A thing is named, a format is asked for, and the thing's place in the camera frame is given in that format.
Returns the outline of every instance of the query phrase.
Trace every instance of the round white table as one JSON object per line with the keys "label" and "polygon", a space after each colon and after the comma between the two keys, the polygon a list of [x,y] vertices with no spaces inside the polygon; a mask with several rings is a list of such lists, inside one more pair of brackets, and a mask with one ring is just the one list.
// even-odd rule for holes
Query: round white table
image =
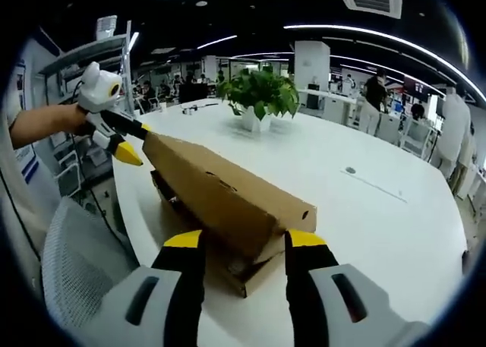
{"label": "round white table", "polygon": [[[203,144],[317,206],[316,233],[339,263],[350,263],[386,290],[391,308],[406,320],[432,323],[453,297],[466,249],[462,221],[441,173],[419,158],[302,114],[275,118],[262,134],[243,130],[226,105],[193,115],[175,106],[140,120],[155,132]],[[142,142],[127,139],[144,164],[113,160],[118,201],[140,264],[151,266],[163,242],[180,231],[162,212]],[[199,345],[293,345],[285,286],[283,264],[246,299],[208,276]]]}

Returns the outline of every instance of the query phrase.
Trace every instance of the brown cardboard box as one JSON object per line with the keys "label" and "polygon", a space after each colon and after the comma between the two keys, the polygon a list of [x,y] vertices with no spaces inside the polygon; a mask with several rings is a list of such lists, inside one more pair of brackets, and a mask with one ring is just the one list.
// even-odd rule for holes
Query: brown cardboard box
{"label": "brown cardboard box", "polygon": [[190,228],[214,235],[208,253],[240,288],[256,285],[282,259],[285,229],[315,231],[314,206],[204,146],[149,133],[144,152],[163,199],[175,199],[168,205]]}

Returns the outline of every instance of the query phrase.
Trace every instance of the potted plant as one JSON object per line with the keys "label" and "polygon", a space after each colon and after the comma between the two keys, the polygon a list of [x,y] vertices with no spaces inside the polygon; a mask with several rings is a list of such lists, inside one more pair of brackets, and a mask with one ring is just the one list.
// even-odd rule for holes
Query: potted plant
{"label": "potted plant", "polygon": [[229,100],[233,113],[242,116],[243,127],[249,131],[268,130],[271,115],[288,112],[294,117],[298,109],[294,83],[266,70],[241,70],[218,86],[218,96]]}

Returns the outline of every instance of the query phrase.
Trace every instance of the green plant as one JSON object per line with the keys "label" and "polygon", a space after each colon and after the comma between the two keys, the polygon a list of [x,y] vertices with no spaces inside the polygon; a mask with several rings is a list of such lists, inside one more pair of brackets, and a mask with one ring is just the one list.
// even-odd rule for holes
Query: green plant
{"label": "green plant", "polygon": [[254,107],[255,115],[262,120],[268,114],[286,114],[292,117],[298,109],[298,94],[295,85],[288,78],[269,71],[244,69],[230,81],[218,86],[218,96],[229,100],[235,115],[241,115],[244,108]]}

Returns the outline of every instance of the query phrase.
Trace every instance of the ceiling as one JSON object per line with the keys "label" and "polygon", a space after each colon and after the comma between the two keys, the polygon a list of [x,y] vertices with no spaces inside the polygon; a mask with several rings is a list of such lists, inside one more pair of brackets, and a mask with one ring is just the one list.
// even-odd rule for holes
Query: ceiling
{"label": "ceiling", "polygon": [[[201,1],[207,5],[196,6]],[[132,68],[143,62],[163,64],[168,59],[196,61],[203,55],[232,57],[289,52],[296,40],[318,39],[330,47],[333,55],[395,68],[429,84],[462,80],[457,73],[423,52],[380,36],[329,28],[283,29],[293,24],[367,28],[432,51],[486,92],[486,80],[481,74],[486,65],[486,52],[481,49],[486,39],[482,38],[482,29],[474,26],[477,14],[472,14],[464,2],[471,6],[475,0],[402,0],[401,19],[395,19],[349,10],[343,0],[67,0],[63,11],[43,21],[41,26],[67,51],[93,40],[98,17],[118,15],[117,33],[131,20],[132,31],[140,32],[131,51]],[[238,37],[196,49],[232,35]],[[160,55],[151,53],[154,49],[170,47],[175,49]],[[333,58],[331,65],[345,62]],[[359,62],[346,64],[367,67]],[[474,90],[470,91],[478,104],[486,107],[486,101]]]}

